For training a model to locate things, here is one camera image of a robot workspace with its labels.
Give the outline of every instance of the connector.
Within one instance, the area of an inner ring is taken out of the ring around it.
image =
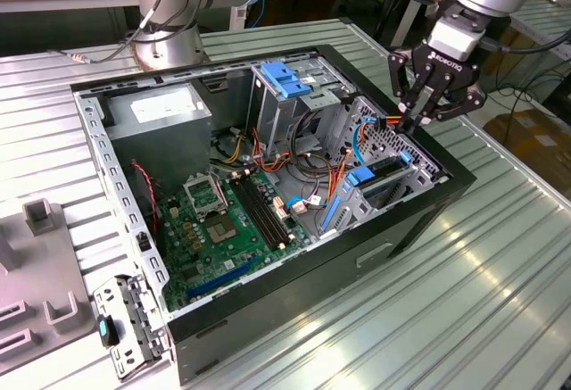
[[[294,205],[292,205],[292,212],[294,212],[295,214],[304,214],[305,212],[307,212],[307,207],[305,206],[303,201],[298,201],[297,203],[294,203]]]
[[[280,220],[285,220],[289,217],[289,214],[286,212],[286,205],[279,196],[274,196],[272,203]]]

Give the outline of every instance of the metal bracket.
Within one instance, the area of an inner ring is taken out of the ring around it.
[[[68,292],[68,298],[70,299],[70,308],[55,309],[49,301],[44,301],[47,324],[54,327],[55,332],[59,335],[81,326],[83,321],[83,309],[81,304],[78,304],[73,291]]]
[[[142,276],[112,278],[94,292],[100,314],[113,320],[119,343],[111,349],[122,382],[161,359],[170,348],[161,314]]]
[[[4,272],[8,274],[10,271],[16,270],[18,265],[16,252],[0,232],[0,269],[4,269]]]
[[[0,361],[8,361],[39,343],[39,338],[29,328],[0,340]]]
[[[29,230],[34,236],[39,236],[55,229],[54,214],[50,203],[44,198],[31,203],[25,203],[21,207],[24,219]]]

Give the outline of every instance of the expansion slot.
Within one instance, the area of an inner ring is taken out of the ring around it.
[[[290,242],[286,230],[249,178],[232,180],[230,186],[270,250],[277,250],[280,245]]]
[[[231,270],[219,277],[216,277],[207,283],[199,285],[194,289],[187,290],[186,297],[191,299],[199,295],[204,295],[205,293],[210,292],[211,290],[216,289],[217,287],[220,287],[235,278],[242,277],[244,274],[247,274],[250,271],[250,268],[256,261],[258,261],[257,257],[251,258],[247,263],[240,265],[238,268]]]

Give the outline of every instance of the blue plastic clip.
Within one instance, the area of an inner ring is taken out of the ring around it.
[[[401,152],[401,159],[402,162],[409,165],[412,162],[412,155],[410,155],[407,151]]]
[[[285,97],[297,97],[311,92],[311,88],[301,82],[294,71],[282,62],[265,62],[261,65],[261,72]]]
[[[368,169],[368,167],[360,167],[349,173],[347,177],[354,187],[357,187],[361,183],[365,183],[375,177],[375,174]]]

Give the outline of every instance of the aluminum table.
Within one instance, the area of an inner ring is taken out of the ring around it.
[[[563,36],[571,28],[571,8],[561,8],[547,0],[527,0],[511,14],[511,25],[539,45]],[[563,44],[551,50],[562,60],[571,58],[571,45]]]
[[[212,60],[330,44],[390,94],[386,52],[337,20],[203,36]],[[115,46],[82,50],[102,57]],[[61,203],[87,291],[132,272],[68,85],[139,71],[34,54],[0,59],[0,215]],[[548,388],[571,372],[571,204],[469,119],[428,131],[477,175],[403,255],[186,388]],[[99,336],[0,388],[176,388],[169,360],[124,385]]]

